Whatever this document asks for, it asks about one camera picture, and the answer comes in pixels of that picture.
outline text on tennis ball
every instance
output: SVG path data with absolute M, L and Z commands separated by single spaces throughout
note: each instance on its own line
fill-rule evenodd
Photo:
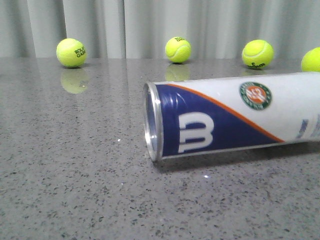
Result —
M 75 50 L 74 52 L 75 52 L 76 56 L 77 56 L 78 58 L 80 58 L 81 56 L 85 55 L 86 50 L 85 50 L 85 47 L 82 46 L 82 48 L 78 48 L 78 49 Z
M 180 42 L 180 41 L 183 41 L 183 40 L 185 40 L 183 37 L 175 37 L 174 38 L 177 42 Z
M 261 64 L 259 64 L 259 65 L 256 65 L 254 62 L 252 62 L 249 67 L 250 67 L 250 68 L 253 68 L 253 69 L 259 69 L 259 68 L 262 68 L 263 66 L 265 66 L 264 63 L 261 63 Z

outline can opening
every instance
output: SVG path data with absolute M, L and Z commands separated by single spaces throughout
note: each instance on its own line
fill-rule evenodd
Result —
M 153 83 L 144 86 L 144 132 L 152 161 L 161 159 L 162 116 L 157 88 Z

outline tennis ball can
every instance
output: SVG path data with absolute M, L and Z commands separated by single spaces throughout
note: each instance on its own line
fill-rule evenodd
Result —
M 144 85 L 152 161 L 320 140 L 319 72 Z

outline table surface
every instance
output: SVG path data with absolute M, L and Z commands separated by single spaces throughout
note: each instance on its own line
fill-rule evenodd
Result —
M 320 144 L 149 158 L 147 81 L 300 72 L 239 59 L 0 58 L 0 239 L 319 239 Z

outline background wall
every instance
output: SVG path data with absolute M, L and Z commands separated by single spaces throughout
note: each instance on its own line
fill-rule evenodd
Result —
M 277 58 L 320 47 L 320 0 L 0 0 L 0 57 L 53 57 L 64 38 L 92 58 L 165 58 L 189 40 L 193 59 L 236 58 L 254 39 Z

